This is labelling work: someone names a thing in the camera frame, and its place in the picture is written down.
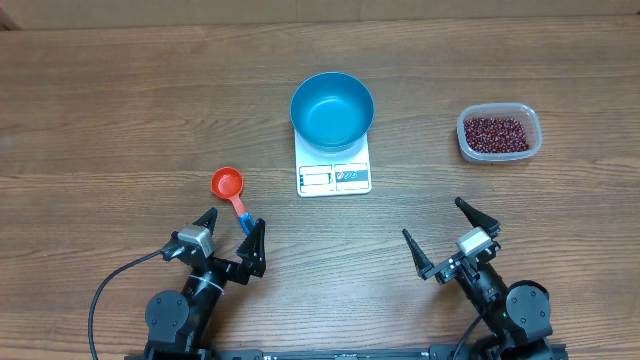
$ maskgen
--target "bowl rim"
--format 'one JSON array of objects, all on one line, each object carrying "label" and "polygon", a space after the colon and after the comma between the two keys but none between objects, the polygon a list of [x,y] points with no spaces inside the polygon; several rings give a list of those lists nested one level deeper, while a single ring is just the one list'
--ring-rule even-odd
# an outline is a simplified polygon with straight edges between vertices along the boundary
[{"label": "bowl rim", "polygon": [[[348,78],[351,78],[353,80],[355,80],[358,84],[360,84],[360,86],[362,86],[362,88],[366,91],[367,95],[369,95],[369,100],[371,102],[371,119],[369,120],[369,126],[367,126],[367,128],[365,129],[365,131],[360,134],[358,136],[357,139],[347,143],[347,144],[341,144],[338,146],[327,146],[327,145],[322,145],[322,144],[318,144],[316,142],[310,141],[309,139],[307,139],[296,127],[296,124],[293,121],[293,100],[296,98],[296,95],[298,94],[298,91],[300,91],[300,89],[310,80],[315,79],[317,77],[321,77],[321,76],[326,76],[326,75],[340,75],[340,76],[346,76]],[[357,77],[351,75],[351,74],[347,74],[344,72],[340,72],[340,71],[326,71],[326,72],[321,72],[318,74],[315,74],[311,77],[309,77],[308,79],[306,79],[305,81],[303,81],[300,85],[298,85],[298,87],[296,88],[296,91],[293,93],[293,96],[291,96],[291,102],[289,104],[289,120],[291,121],[291,125],[293,125],[293,129],[300,134],[300,137],[302,139],[304,139],[304,141],[306,141],[307,143],[309,143],[311,146],[315,147],[315,148],[321,148],[321,149],[325,149],[325,150],[343,150],[343,149],[347,149],[351,146],[353,146],[355,143],[357,143],[360,139],[362,139],[371,129],[371,126],[373,126],[373,121],[376,117],[376,104],[375,101],[373,99],[373,95],[371,95],[371,91],[369,90],[369,88]]]}]

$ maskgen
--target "cable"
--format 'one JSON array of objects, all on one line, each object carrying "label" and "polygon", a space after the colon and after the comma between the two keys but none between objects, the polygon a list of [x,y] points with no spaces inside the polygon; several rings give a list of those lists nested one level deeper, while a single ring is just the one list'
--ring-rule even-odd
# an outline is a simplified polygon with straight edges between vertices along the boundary
[{"label": "cable", "polygon": [[98,360],[98,354],[96,353],[96,345],[93,343],[93,313],[96,311],[96,304],[98,303],[98,298],[100,297],[100,293],[102,293],[102,289],[104,289],[107,283],[109,283],[109,281],[111,281],[111,279],[113,279],[116,275],[120,274],[121,272],[127,270],[132,266],[138,265],[141,262],[147,261],[160,254],[162,254],[162,249],[154,251],[149,255],[143,256],[138,260],[134,260],[128,263],[127,265],[112,272],[111,275],[107,276],[107,278],[104,279],[102,284],[100,284],[100,286],[98,287],[98,291],[96,291],[96,295],[93,297],[93,302],[91,303],[91,308],[89,310],[89,349],[91,349],[91,356],[93,357],[93,360]]},{"label": "cable", "polygon": [[458,356],[460,349],[462,349],[462,345],[464,345],[464,342],[467,341],[467,338],[469,338],[469,335],[471,335],[471,332],[476,327],[476,325],[478,325],[478,323],[482,320],[483,317],[484,317],[484,313],[478,315],[478,317],[475,320],[473,320],[471,325],[469,325],[469,327],[467,328],[467,331],[465,331],[464,335],[462,335],[462,338],[460,338],[460,342],[458,342],[458,346],[456,346],[456,351],[453,352],[453,357],[451,357],[451,360],[456,360],[456,356]]}]

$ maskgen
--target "blue bowl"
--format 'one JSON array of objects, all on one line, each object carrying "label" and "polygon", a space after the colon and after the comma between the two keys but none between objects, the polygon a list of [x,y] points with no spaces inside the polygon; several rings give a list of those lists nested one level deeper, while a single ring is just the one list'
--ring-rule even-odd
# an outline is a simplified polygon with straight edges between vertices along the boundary
[{"label": "blue bowl", "polygon": [[373,124],[373,97],[360,80],[339,72],[310,77],[293,94],[291,122],[311,146],[345,150]]}]

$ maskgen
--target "red measuring cup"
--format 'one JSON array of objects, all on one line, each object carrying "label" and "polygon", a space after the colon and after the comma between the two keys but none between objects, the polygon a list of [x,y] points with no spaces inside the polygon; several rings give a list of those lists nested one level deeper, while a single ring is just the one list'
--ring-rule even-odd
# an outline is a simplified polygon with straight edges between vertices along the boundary
[{"label": "red measuring cup", "polygon": [[232,167],[220,168],[211,177],[211,191],[220,199],[231,201],[238,215],[238,221],[242,225],[242,230],[246,235],[249,235],[255,222],[240,200],[243,187],[242,174]]}]

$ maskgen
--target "wooden table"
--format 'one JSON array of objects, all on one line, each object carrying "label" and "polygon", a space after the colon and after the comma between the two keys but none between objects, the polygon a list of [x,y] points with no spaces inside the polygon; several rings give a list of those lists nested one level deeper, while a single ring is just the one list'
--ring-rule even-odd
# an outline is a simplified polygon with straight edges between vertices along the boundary
[{"label": "wooden table", "polygon": [[[209,179],[235,166],[267,222],[268,270],[227,286],[219,348],[456,342],[475,311],[456,285],[416,276],[400,230],[440,262],[470,229],[462,196],[501,220],[505,282],[550,291],[553,342],[573,359],[637,359],[638,34],[634,16],[0,34],[0,358],[87,359],[100,281],[210,206],[233,259],[244,236]],[[373,191],[302,199],[289,101],[329,70],[375,98]],[[542,150],[464,162],[458,114],[501,101],[537,110]],[[96,313],[100,359],[142,350],[147,301],[188,273],[154,259],[116,277]]]}]

